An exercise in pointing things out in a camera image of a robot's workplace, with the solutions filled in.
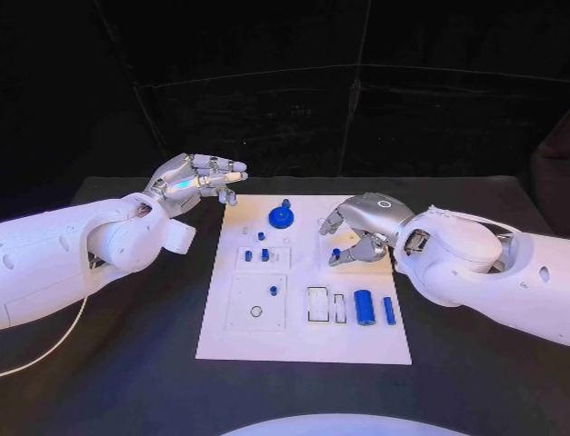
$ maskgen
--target cable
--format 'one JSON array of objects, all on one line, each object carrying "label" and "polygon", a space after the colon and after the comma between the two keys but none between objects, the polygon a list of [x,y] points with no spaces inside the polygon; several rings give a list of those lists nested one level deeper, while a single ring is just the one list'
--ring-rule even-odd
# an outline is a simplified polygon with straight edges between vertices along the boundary
[{"label": "cable", "polygon": [[55,349],[60,347],[60,345],[62,344],[65,338],[68,337],[68,335],[73,332],[73,329],[75,329],[75,326],[78,325],[78,318],[81,317],[81,313],[84,312],[84,307],[86,307],[86,302],[88,301],[88,297],[84,298],[83,302],[81,302],[81,307],[78,308],[78,316],[75,317],[75,320],[73,321],[71,326],[68,327],[68,330],[65,331],[65,334],[62,336],[62,339],[55,343],[55,345],[50,348],[50,350],[29,363],[26,363],[24,366],[19,366],[19,368],[15,368],[13,370],[0,372],[0,377],[13,374],[18,371],[25,370],[26,368],[29,368],[32,365],[35,365],[54,351]]}]

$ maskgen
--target table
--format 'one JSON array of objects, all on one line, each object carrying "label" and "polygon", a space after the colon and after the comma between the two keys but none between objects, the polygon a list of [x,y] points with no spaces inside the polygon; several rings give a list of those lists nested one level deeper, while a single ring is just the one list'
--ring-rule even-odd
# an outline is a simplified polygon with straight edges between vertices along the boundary
[{"label": "table", "polygon": [[[75,203],[140,191],[148,180],[88,178]],[[239,193],[383,192],[419,212],[431,204],[526,231],[549,227],[517,179],[253,178]],[[0,379],[0,435],[214,436],[309,413],[367,413],[475,435],[570,434],[570,349],[517,332],[465,307],[432,304],[396,274],[412,366],[198,361],[194,358],[223,206],[201,202],[182,221],[198,229],[187,256],[90,299],[58,351]],[[0,332],[0,371],[55,343],[78,305]]]}]

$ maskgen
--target white pegboard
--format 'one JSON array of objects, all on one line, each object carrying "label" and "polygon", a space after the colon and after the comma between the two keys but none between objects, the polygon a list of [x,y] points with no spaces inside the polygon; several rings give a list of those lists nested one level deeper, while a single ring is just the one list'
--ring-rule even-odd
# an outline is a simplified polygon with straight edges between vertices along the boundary
[{"label": "white pegboard", "polygon": [[[208,290],[197,349],[198,359],[410,364],[406,329],[393,285],[390,259],[328,267],[334,248],[347,249],[358,237],[344,224],[335,235],[319,237],[322,219],[345,195],[239,195],[227,206],[220,247]],[[275,229],[270,210],[292,201],[293,224]],[[260,241],[257,233],[265,233]],[[260,252],[279,253],[263,263]],[[253,251],[252,262],[244,252]],[[272,283],[285,282],[276,296]],[[308,321],[308,287],[330,293],[330,322]],[[357,324],[354,292],[373,293],[377,324]],[[335,294],[344,295],[347,323],[335,322]],[[393,298],[396,325],[389,325],[383,297]],[[262,315],[250,310],[262,307]]]}]

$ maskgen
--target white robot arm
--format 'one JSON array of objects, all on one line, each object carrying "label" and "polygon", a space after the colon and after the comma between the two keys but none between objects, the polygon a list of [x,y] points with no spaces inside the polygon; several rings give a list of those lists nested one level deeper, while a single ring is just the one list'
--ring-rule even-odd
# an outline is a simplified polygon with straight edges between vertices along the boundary
[{"label": "white robot arm", "polygon": [[0,329],[57,312],[143,270],[162,247],[187,253],[195,229],[172,218],[201,197],[234,205],[226,184],[247,177],[243,163],[181,154],[143,193],[0,223]]},{"label": "white robot arm", "polygon": [[435,303],[472,307],[501,324],[570,346],[570,241],[433,206],[416,215],[387,195],[351,197],[321,234],[347,222],[361,241],[330,264],[374,262],[393,248],[396,271]]}]

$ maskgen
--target black backdrop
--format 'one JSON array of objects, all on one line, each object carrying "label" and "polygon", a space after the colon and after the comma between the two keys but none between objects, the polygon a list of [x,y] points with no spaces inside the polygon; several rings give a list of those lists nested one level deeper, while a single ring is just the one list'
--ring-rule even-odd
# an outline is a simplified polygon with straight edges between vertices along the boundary
[{"label": "black backdrop", "polygon": [[569,107],[570,1],[2,0],[0,220],[182,151],[520,174]]}]

